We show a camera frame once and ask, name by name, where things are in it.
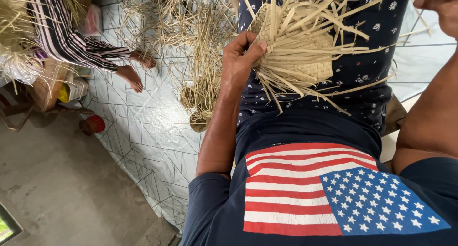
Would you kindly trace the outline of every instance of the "striped pants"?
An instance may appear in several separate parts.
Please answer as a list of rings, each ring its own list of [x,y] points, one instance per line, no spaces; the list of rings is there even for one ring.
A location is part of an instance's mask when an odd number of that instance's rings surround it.
[[[35,27],[42,49],[59,61],[79,66],[117,72],[110,59],[128,59],[127,47],[118,48],[90,37],[84,37],[72,25],[63,0],[29,0],[36,19]]]

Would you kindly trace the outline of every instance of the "white plastic basket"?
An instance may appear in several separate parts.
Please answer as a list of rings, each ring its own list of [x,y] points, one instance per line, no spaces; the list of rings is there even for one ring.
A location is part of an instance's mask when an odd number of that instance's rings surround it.
[[[89,84],[81,77],[73,79],[73,84],[67,83],[70,88],[70,95],[68,100],[80,100],[83,96],[88,93]]]

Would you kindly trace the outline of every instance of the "white star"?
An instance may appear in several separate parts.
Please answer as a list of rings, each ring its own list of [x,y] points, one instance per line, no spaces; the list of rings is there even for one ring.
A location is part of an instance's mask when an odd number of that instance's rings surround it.
[[[394,193],[394,191],[392,191],[392,190],[389,190],[388,193],[389,193],[390,196],[392,196],[392,197],[396,197],[396,195],[398,195],[397,193]]]
[[[401,199],[402,199],[403,202],[409,203],[409,200],[406,197],[401,196]]]
[[[388,207],[382,207],[382,209],[384,213],[390,214],[391,212],[391,210],[389,210]]]
[[[390,204],[391,206],[393,205],[393,202],[390,200],[390,198],[385,199],[386,204]]]
[[[344,229],[345,231],[347,231],[347,232],[350,232],[350,230],[352,230],[352,229],[350,228],[350,225],[344,225],[344,226],[343,226],[343,229]]]
[[[401,208],[401,210],[404,210],[404,211],[407,212],[407,209],[408,209],[408,208],[407,208],[406,206],[404,206],[404,204],[398,205],[398,206]]]
[[[349,217],[349,218],[348,218],[348,221],[351,222],[352,224],[354,224],[354,222],[355,222],[356,220],[354,220],[353,217]]]
[[[414,220],[411,219],[410,221],[412,221],[413,226],[418,226],[418,228],[421,228],[421,223],[419,223],[416,219]]]
[[[361,227],[361,230],[364,230],[364,232],[367,232],[369,227],[366,226],[366,224],[359,225]]]
[[[431,220],[431,224],[436,224],[438,225],[439,224],[439,221],[438,219],[436,219],[434,216],[428,218],[429,220]]]
[[[376,192],[375,194],[373,193],[372,195],[374,195],[374,198],[380,200],[381,196],[378,195],[378,192]]]
[[[401,212],[399,212],[399,213],[394,213],[394,214],[396,215],[396,218],[397,218],[397,219],[400,219],[400,220],[403,220],[403,221],[404,221],[404,216],[401,215]]]
[[[377,228],[378,228],[378,229],[381,229],[382,231],[383,231],[383,229],[385,228],[385,226],[383,226],[383,225],[381,224],[381,222],[380,222],[380,223],[376,223],[376,225],[377,225]]]
[[[421,218],[421,216],[423,215],[423,214],[420,214],[418,210],[415,210],[415,211],[412,210],[412,213],[414,213],[414,216],[419,217],[419,218]]]
[[[381,214],[378,214],[378,216],[380,217],[380,220],[383,220],[383,221],[387,221],[388,219],[385,217],[385,215],[381,215]]]
[[[393,225],[394,225],[393,227],[398,228],[399,231],[401,231],[401,228],[403,227],[402,225],[399,224],[399,222],[393,223]]]
[[[372,218],[369,217],[369,215],[367,216],[363,216],[364,217],[364,221],[367,221],[370,223],[370,221],[372,220]]]
[[[415,204],[415,207],[417,207],[417,208],[423,210],[423,207],[424,207],[424,206],[421,205],[420,202],[417,202],[417,203],[414,203],[414,204]]]

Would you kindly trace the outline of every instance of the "fingernail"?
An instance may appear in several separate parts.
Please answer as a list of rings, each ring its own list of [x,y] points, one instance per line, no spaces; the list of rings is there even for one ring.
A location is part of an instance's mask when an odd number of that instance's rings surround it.
[[[266,50],[267,49],[267,43],[263,40],[260,41],[259,43],[260,47],[263,49],[263,50]]]
[[[414,1],[414,6],[415,7],[422,7],[424,3],[425,3],[425,0],[415,0]]]

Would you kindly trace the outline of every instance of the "concrete floor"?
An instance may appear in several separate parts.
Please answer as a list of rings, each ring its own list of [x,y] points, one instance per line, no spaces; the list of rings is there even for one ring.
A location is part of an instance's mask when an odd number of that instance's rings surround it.
[[[0,123],[0,202],[24,232],[6,246],[132,246],[157,219],[135,183],[78,116],[19,133]]]

